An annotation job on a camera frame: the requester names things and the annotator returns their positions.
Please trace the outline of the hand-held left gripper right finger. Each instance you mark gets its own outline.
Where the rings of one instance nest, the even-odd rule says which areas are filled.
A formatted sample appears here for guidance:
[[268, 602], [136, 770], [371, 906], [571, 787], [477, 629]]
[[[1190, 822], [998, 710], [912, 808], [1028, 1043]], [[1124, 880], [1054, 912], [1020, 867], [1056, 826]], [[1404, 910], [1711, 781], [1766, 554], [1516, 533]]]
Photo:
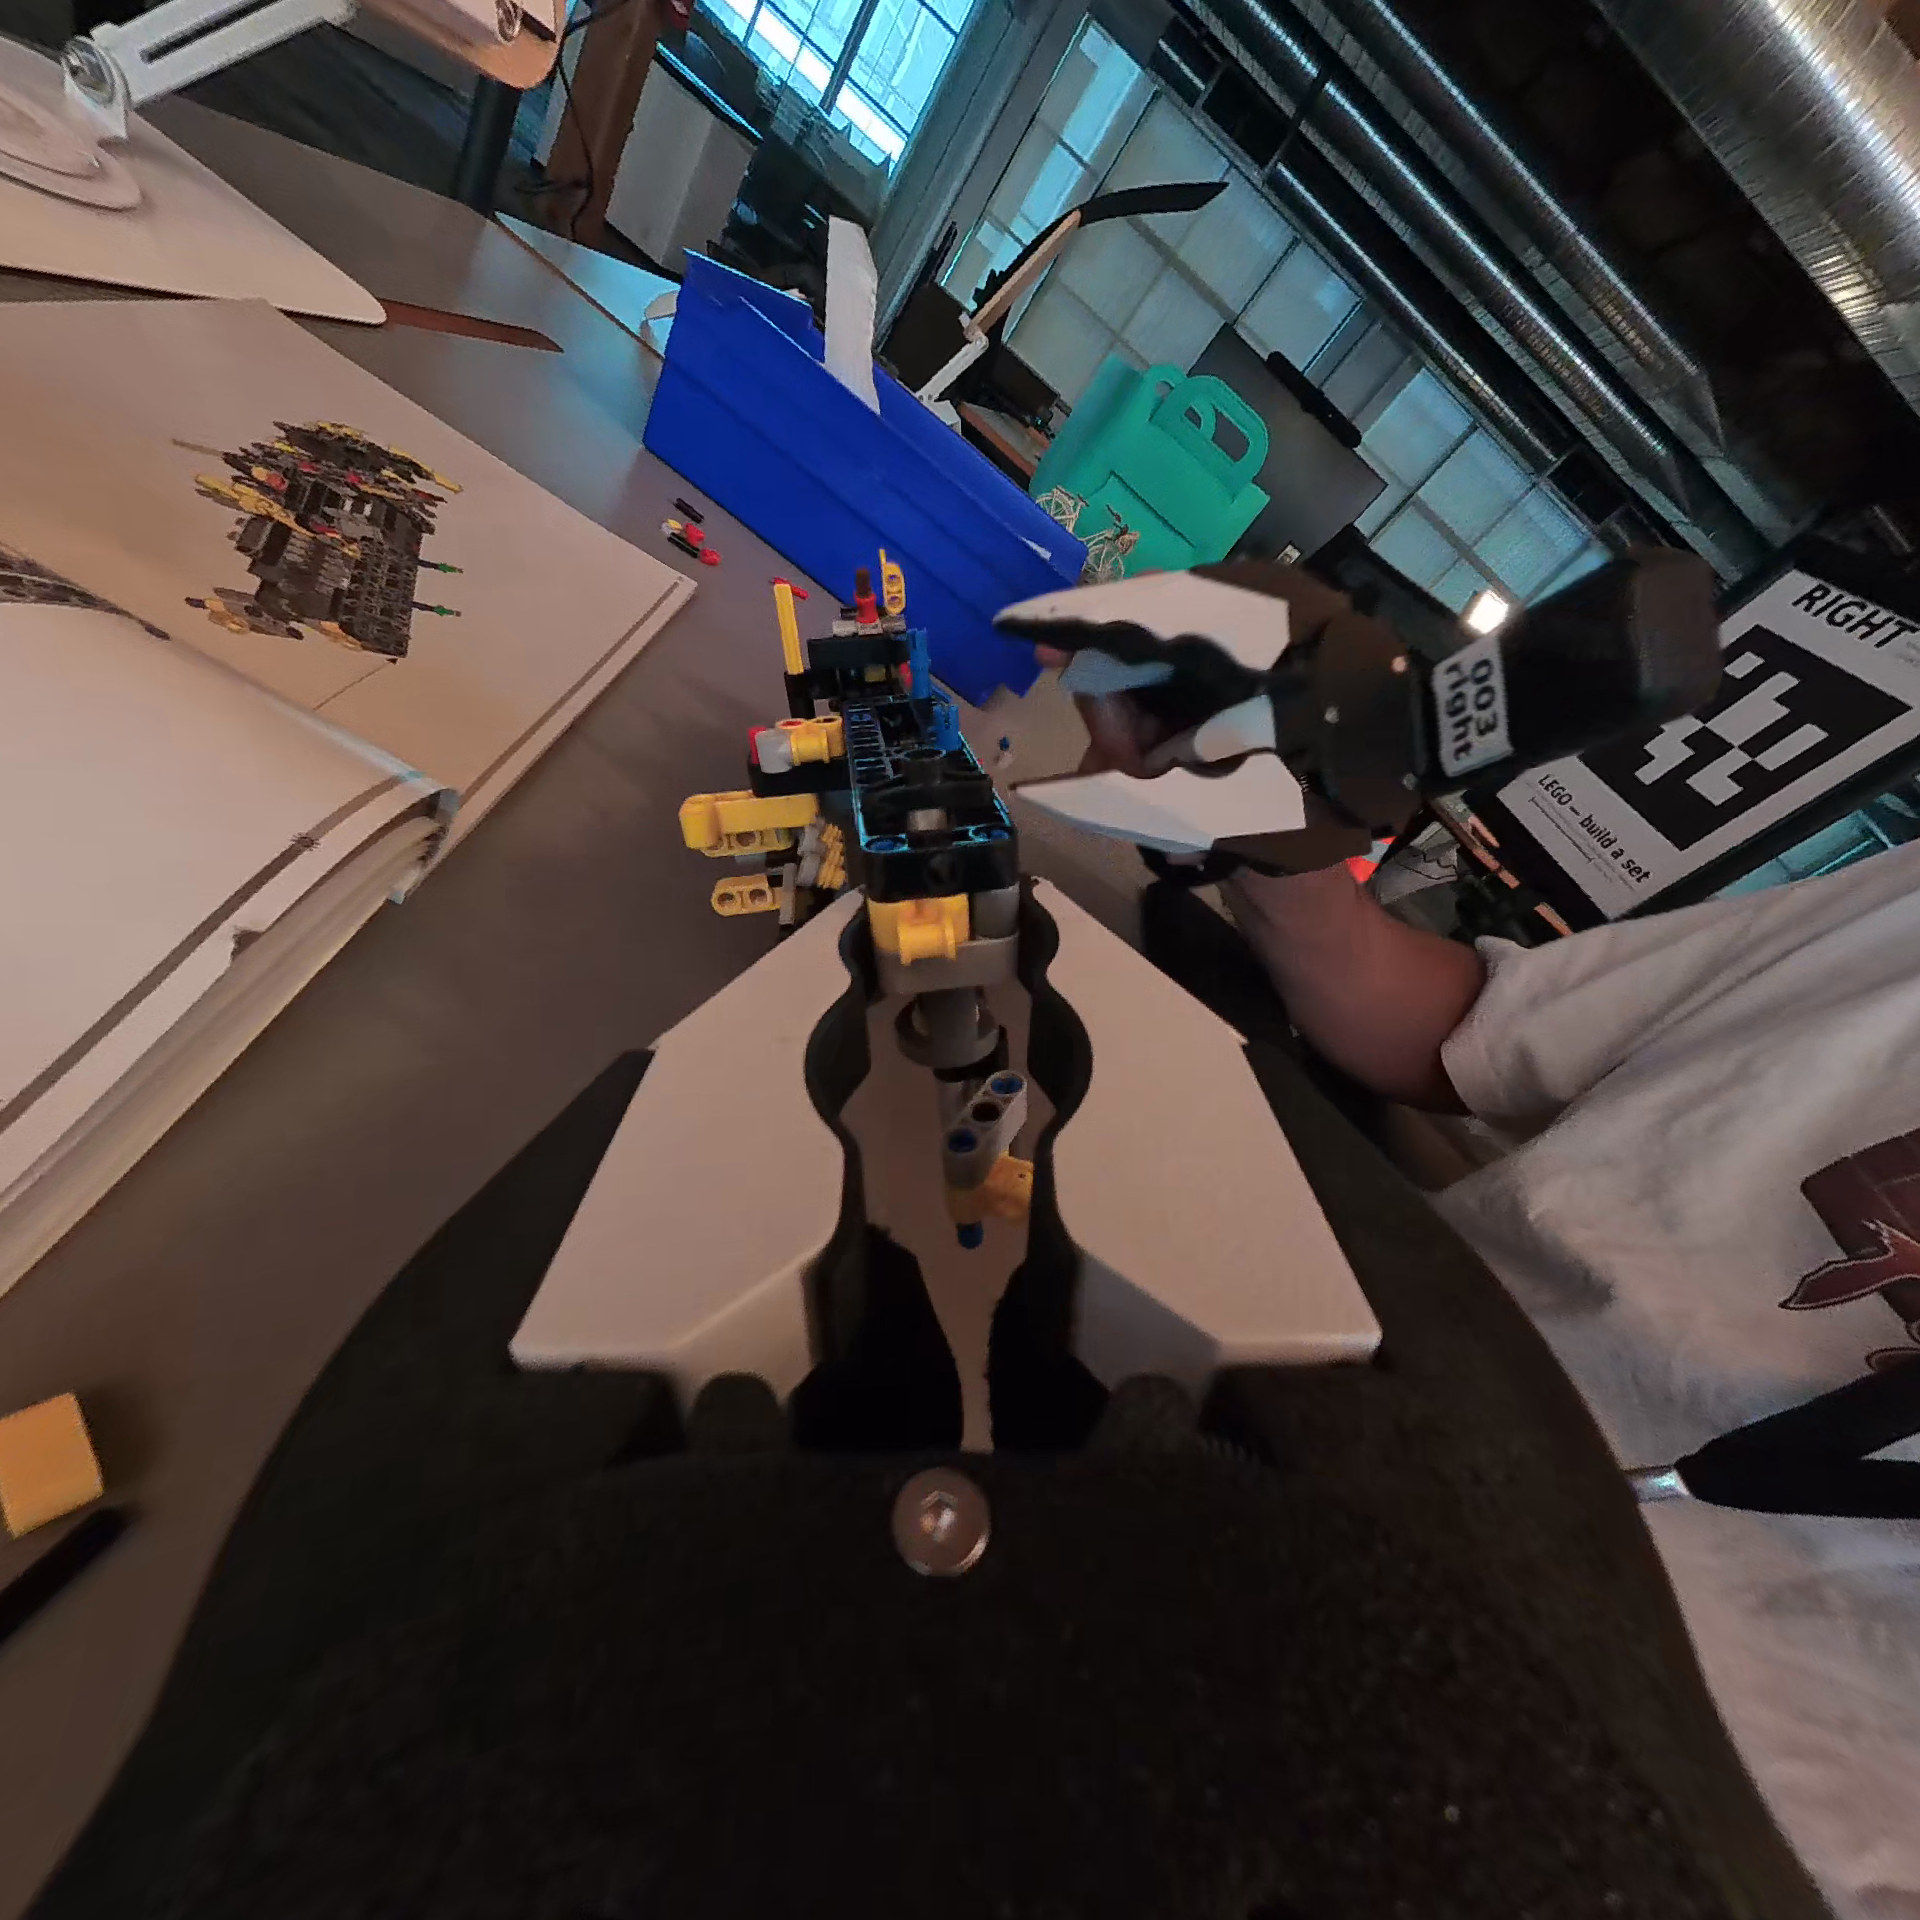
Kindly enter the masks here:
[[1051, 1147], [1078, 1255], [1072, 1353], [1092, 1373], [1364, 1361], [1380, 1325], [1241, 1033], [1049, 880], [1046, 985], [1091, 1041]]

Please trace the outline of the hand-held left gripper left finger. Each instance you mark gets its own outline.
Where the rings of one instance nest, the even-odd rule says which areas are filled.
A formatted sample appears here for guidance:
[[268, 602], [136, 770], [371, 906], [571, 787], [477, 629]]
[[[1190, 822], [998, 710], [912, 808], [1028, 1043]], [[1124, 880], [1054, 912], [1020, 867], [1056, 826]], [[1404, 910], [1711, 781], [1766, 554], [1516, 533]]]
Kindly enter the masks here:
[[663, 1377], [804, 1377], [807, 1271], [844, 1203], [845, 1151], [807, 1047], [855, 985], [841, 893], [663, 1031], [510, 1355]]

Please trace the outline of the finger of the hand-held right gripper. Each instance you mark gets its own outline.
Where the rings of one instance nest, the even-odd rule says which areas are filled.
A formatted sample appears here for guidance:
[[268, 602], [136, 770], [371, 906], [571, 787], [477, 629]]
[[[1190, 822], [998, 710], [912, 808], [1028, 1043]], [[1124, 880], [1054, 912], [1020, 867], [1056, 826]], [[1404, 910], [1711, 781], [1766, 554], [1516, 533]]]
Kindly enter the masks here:
[[1241, 666], [1270, 666], [1289, 647], [1281, 599], [1203, 573], [1143, 573], [1035, 593], [997, 613], [993, 629], [1057, 651], [1107, 631], [1140, 632], [1155, 643], [1205, 639]]
[[1277, 754], [1270, 704], [1216, 710], [1175, 736], [1164, 761], [1152, 774], [1057, 774], [1014, 794], [1054, 822], [1169, 857], [1304, 826], [1304, 787]]

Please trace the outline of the black yellow lego car chassis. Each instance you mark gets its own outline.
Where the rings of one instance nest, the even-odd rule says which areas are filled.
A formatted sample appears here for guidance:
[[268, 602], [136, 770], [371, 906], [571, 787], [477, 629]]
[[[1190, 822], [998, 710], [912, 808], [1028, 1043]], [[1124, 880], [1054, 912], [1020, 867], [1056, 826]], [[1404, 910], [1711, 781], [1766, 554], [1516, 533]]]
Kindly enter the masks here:
[[877, 565], [815, 638], [804, 597], [772, 586], [783, 717], [750, 731], [745, 785], [683, 800], [678, 826], [727, 867], [720, 919], [796, 929], [861, 893], [896, 1041], [940, 1094], [950, 1226], [973, 1249], [992, 1221], [1024, 1221], [1033, 1189], [1025, 1081], [992, 1008], [1020, 955], [1016, 829], [907, 619], [903, 569]]

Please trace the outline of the person's right forearm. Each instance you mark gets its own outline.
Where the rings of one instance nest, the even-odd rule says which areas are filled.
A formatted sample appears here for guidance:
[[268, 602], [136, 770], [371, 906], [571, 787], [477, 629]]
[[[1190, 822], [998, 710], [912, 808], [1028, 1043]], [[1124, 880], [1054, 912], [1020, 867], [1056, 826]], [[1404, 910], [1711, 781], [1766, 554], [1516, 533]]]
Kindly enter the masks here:
[[1467, 1111], [1447, 1043], [1486, 987], [1475, 947], [1393, 919], [1347, 865], [1238, 871], [1220, 893], [1319, 1055], [1416, 1113]]

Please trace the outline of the small yellow lego block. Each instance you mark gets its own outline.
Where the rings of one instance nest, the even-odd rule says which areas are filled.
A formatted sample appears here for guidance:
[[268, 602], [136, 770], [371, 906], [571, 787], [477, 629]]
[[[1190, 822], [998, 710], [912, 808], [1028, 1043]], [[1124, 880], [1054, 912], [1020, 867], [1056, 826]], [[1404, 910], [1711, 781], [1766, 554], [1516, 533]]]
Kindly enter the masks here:
[[12, 1409], [0, 1439], [1, 1523], [12, 1541], [103, 1498], [103, 1465], [76, 1394]]

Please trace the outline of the dark lego axle pin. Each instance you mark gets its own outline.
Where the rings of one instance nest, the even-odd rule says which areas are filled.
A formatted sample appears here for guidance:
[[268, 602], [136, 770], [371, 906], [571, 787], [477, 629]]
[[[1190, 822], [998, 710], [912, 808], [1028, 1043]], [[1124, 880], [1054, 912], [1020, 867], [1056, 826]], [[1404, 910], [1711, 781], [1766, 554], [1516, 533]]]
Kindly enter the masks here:
[[88, 1510], [68, 1530], [48, 1544], [29, 1565], [1, 1586], [0, 1637], [7, 1645], [22, 1627], [43, 1613], [85, 1573], [88, 1573], [110, 1547], [128, 1530], [129, 1513], [120, 1503]]

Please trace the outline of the person's right hand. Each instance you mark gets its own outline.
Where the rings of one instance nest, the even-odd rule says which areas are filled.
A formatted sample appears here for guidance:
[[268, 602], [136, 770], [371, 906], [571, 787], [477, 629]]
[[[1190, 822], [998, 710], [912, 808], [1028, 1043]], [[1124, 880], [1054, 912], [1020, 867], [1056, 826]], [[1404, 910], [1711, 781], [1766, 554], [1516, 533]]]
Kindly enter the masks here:
[[1072, 705], [1087, 733], [1073, 773], [1081, 777], [1119, 774], [1160, 777], [1175, 765], [1193, 765], [1193, 731], [1175, 728], [1165, 717], [1140, 705], [1134, 689], [1072, 694]]

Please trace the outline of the teal felt bag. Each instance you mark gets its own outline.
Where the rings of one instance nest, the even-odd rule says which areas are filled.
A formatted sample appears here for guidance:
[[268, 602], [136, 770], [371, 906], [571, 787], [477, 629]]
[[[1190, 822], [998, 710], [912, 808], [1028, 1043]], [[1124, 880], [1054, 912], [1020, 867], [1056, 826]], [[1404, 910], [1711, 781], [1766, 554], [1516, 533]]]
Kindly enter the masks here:
[[1225, 560], [1269, 506], [1259, 410], [1213, 374], [1107, 357], [1030, 474], [1083, 582]]

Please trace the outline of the framed black white marker sign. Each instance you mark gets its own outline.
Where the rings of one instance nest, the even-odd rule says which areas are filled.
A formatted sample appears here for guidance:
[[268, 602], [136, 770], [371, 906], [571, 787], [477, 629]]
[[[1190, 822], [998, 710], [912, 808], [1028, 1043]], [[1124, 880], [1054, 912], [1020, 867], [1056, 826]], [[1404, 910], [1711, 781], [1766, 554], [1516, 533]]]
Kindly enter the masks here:
[[1912, 582], [1808, 545], [1733, 593], [1719, 651], [1694, 712], [1469, 792], [1492, 857], [1564, 922], [1733, 880], [1766, 837], [1812, 825], [1915, 746]]

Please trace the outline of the blue plastic bin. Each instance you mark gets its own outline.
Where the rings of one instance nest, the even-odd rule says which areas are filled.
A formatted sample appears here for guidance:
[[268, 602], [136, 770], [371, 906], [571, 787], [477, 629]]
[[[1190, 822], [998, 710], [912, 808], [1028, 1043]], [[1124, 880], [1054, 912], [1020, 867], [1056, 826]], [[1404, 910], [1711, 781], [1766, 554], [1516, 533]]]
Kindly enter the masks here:
[[900, 382], [872, 378], [877, 408], [825, 367], [807, 302], [692, 253], [643, 442], [845, 602], [856, 566], [886, 554], [933, 673], [973, 705], [1022, 696], [1040, 664], [993, 617], [1078, 585], [1085, 545]]

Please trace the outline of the curved black desk lamp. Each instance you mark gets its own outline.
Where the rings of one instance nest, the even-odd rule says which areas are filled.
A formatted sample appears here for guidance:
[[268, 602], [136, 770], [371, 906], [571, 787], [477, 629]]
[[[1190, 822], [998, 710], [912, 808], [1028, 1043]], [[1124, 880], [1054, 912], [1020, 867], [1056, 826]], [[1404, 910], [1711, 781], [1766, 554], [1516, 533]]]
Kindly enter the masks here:
[[1212, 203], [1225, 182], [1145, 182], [1094, 194], [1068, 207], [1016, 256], [997, 285], [964, 314], [964, 336], [990, 337], [1006, 321], [1024, 291], [1040, 280], [1051, 261], [1065, 250], [1070, 240], [1094, 223], [1124, 222], [1134, 217], [1185, 215]]

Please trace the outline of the white paper strip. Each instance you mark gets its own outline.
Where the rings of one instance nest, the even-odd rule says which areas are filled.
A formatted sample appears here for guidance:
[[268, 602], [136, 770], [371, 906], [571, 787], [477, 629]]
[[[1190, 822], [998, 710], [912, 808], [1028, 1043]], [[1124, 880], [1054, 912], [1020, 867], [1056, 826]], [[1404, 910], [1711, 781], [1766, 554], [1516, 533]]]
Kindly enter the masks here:
[[822, 288], [822, 367], [871, 413], [880, 410], [876, 318], [877, 270], [871, 238], [856, 222], [831, 215]]

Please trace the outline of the open instruction booklet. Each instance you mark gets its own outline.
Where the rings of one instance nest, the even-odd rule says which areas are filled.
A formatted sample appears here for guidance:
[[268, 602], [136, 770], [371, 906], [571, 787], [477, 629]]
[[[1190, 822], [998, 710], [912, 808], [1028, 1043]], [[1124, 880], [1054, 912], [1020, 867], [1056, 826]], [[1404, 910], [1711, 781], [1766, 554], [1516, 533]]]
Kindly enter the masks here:
[[264, 303], [1, 331], [12, 1289], [692, 585]]

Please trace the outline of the white rounded board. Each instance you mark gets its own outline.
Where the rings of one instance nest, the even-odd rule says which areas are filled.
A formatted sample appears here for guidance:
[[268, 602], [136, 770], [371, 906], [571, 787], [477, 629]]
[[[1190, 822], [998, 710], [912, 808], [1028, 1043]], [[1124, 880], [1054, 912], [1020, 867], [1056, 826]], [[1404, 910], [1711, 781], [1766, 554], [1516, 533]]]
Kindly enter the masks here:
[[1, 266], [160, 297], [259, 299], [285, 314], [377, 326], [347, 272], [213, 173], [145, 113], [124, 142], [92, 146], [88, 175], [31, 168], [15, 142], [92, 139], [68, 109], [56, 61], [5, 38]]

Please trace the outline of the dark wall screen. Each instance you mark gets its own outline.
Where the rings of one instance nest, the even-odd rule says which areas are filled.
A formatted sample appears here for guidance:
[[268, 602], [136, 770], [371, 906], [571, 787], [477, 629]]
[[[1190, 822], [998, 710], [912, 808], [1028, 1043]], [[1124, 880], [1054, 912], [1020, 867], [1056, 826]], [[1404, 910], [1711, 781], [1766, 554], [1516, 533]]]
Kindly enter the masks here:
[[1220, 326], [1190, 362], [1247, 402], [1265, 426], [1257, 485], [1265, 504], [1238, 535], [1231, 560], [1310, 560], [1352, 528], [1385, 490], [1359, 457], [1359, 429], [1281, 351], [1259, 351]]

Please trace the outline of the silver ventilation duct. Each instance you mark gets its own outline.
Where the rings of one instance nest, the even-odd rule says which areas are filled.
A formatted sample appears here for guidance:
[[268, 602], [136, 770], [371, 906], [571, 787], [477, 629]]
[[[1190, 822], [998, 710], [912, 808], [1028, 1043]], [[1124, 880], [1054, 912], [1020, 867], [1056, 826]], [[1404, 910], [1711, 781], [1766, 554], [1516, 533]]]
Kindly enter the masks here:
[[1915, 351], [1915, 50], [1862, 2], [1603, 2], [1798, 270], [1878, 351]]

